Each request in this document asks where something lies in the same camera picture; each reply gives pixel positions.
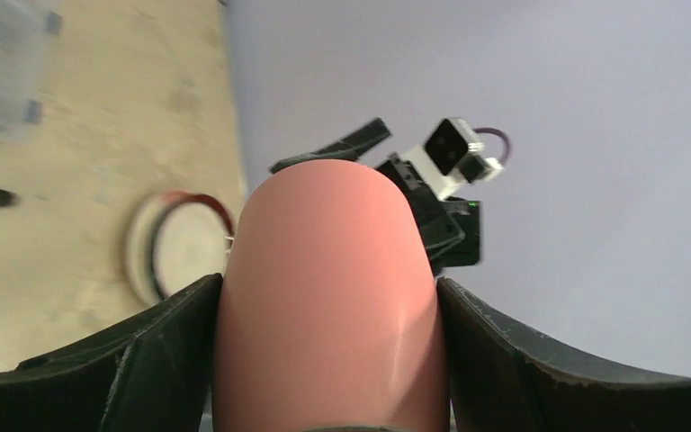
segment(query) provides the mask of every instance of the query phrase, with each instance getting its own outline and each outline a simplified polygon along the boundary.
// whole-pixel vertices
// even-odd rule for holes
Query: white wall
[[[563,341],[691,375],[691,0],[229,1],[249,186],[381,116],[508,131],[485,258],[452,273]]]

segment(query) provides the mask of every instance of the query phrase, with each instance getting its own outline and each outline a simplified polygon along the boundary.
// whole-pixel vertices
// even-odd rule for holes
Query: plastic container
[[[60,19],[51,0],[0,0],[0,141],[20,140],[40,118],[34,101],[48,42]]]

